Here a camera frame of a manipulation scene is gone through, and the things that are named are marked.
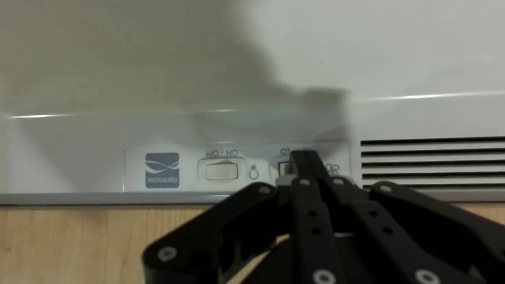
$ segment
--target screw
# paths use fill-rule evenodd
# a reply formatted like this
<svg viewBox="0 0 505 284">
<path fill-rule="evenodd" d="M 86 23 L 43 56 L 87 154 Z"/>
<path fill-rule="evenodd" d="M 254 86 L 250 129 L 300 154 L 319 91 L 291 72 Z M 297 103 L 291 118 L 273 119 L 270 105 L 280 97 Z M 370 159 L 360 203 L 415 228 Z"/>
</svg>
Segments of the screw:
<svg viewBox="0 0 505 284">
<path fill-rule="evenodd" d="M 316 269 L 313 274 L 316 284 L 336 284 L 336 277 L 329 269 Z"/>
<path fill-rule="evenodd" d="M 310 179 L 300 179 L 300 184 L 311 184 L 311 181 Z"/>
<path fill-rule="evenodd" d="M 393 187 L 392 187 L 392 185 L 381 185 L 381 190 L 384 190 L 384 192 L 393 192 Z"/>
<path fill-rule="evenodd" d="M 166 245 L 158 250 L 158 258 L 161 261 L 169 261 L 177 256 L 177 249 L 174 245 Z"/>
<path fill-rule="evenodd" d="M 272 192 L 272 189 L 270 189 L 270 187 L 267 187 L 267 185 L 262 185 L 262 187 L 259 187 L 259 192 L 261 192 L 261 193 L 270 193 L 270 192 Z"/>
<path fill-rule="evenodd" d="M 344 179 L 341 179 L 341 178 L 333 178 L 333 182 L 335 182 L 335 184 L 344 184 Z"/>
<path fill-rule="evenodd" d="M 420 284 L 441 284 L 441 277 L 431 269 L 417 269 L 415 279 Z"/>
</svg>

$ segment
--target wooden surface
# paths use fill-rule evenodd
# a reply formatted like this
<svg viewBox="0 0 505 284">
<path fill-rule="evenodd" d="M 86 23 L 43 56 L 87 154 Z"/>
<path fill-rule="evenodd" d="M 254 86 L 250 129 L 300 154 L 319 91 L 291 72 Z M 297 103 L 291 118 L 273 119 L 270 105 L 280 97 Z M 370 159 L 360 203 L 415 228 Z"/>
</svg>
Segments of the wooden surface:
<svg viewBox="0 0 505 284">
<path fill-rule="evenodd" d="M 505 223 L 505 204 L 464 204 Z M 142 249 L 202 208 L 0 209 L 2 284 L 142 284 Z"/>
</svg>

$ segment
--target button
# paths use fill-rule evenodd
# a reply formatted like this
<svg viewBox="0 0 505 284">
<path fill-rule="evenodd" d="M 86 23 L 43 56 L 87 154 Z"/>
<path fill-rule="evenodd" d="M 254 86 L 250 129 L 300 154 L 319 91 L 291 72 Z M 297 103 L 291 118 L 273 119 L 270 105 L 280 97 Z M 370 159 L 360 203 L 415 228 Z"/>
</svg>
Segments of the button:
<svg viewBox="0 0 505 284">
<path fill-rule="evenodd" d="M 239 179 L 239 163 L 231 160 L 207 163 L 205 178 L 212 181 Z"/>
<path fill-rule="evenodd" d="M 280 176 L 288 174 L 289 173 L 289 167 L 291 167 L 289 160 L 281 160 L 278 163 Z"/>
</svg>

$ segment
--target icon symbol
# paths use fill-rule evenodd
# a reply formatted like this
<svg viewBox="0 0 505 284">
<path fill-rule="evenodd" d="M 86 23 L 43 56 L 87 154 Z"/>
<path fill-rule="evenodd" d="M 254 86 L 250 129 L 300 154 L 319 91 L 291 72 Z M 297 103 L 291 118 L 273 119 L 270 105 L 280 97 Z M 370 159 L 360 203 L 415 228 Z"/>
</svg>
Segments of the icon symbol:
<svg viewBox="0 0 505 284">
<path fill-rule="evenodd" d="M 329 173 L 330 174 L 338 174 L 338 170 L 341 168 L 341 165 L 338 163 L 327 163 Z"/>
<path fill-rule="evenodd" d="M 179 152 L 146 154 L 146 187 L 179 187 Z"/>
<path fill-rule="evenodd" d="M 258 179 L 259 178 L 259 170 L 258 170 L 256 163 L 253 163 L 251 168 L 250 168 L 250 178 L 251 179 Z"/>
</svg>

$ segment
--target ventilation slot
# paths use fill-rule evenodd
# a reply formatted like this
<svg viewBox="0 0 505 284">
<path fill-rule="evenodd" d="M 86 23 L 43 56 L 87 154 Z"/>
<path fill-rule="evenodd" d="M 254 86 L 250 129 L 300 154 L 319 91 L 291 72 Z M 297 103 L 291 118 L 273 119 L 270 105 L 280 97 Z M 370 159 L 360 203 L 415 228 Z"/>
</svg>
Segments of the ventilation slot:
<svg viewBox="0 0 505 284">
<path fill-rule="evenodd" d="M 363 185 L 390 179 L 417 189 L 504 189 L 505 137 L 362 141 Z"/>
</svg>

